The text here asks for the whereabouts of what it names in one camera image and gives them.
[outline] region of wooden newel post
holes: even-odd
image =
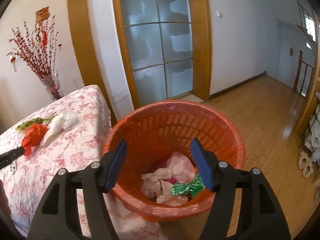
[[[297,90],[297,86],[298,86],[298,81],[299,81],[299,76],[300,76],[300,71],[301,71],[301,65],[302,65],[302,50],[300,51],[300,56],[299,56],[299,65],[298,65],[298,70],[297,70],[297,75],[296,75],[296,80],[294,81],[294,85],[293,85],[293,90],[296,91]]]

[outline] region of orange plastic basket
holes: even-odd
[[[213,108],[188,101],[161,101],[141,107],[116,124],[104,152],[114,150],[121,138],[128,153],[114,193],[124,206],[148,221],[169,221],[207,212],[214,194],[204,190],[179,207],[158,204],[141,192],[140,176],[169,158],[172,152],[186,155],[194,164],[189,146],[197,137],[205,150],[214,152],[237,169],[244,165],[245,150],[234,124]]]

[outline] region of silver bolt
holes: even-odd
[[[66,172],[67,172],[66,169],[60,169],[60,170],[58,170],[58,174],[59,174],[59,175],[64,175]]]
[[[94,162],[94,163],[91,163],[91,168],[93,169],[96,169],[100,166],[100,163],[99,162]]]
[[[228,167],[228,163],[226,163],[226,162],[219,162],[219,167],[220,167],[220,168],[226,168],[226,167]]]
[[[252,172],[256,175],[259,175],[261,173],[261,171],[258,168],[253,168]]]

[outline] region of pink floral pattern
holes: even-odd
[[[79,89],[62,99],[34,112],[0,135],[0,154],[21,145],[22,135],[15,127],[35,118],[48,117],[65,110],[78,114],[76,124],[64,130],[48,146],[40,145],[28,157],[17,159],[17,171],[7,166],[0,170],[12,218],[15,222],[29,227],[41,197],[52,178],[60,168],[76,171],[100,159],[105,138],[110,131],[110,111],[96,85]],[[90,237],[86,219],[82,190],[78,190],[78,211],[84,236]],[[121,240],[165,240],[158,223],[145,221],[136,213],[127,210],[112,193],[104,195],[105,202]]]

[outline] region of vase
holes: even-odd
[[[63,97],[63,93],[60,89],[60,80],[58,70],[54,71],[52,75],[45,76],[40,79],[45,90],[47,90],[52,102],[59,100]]]

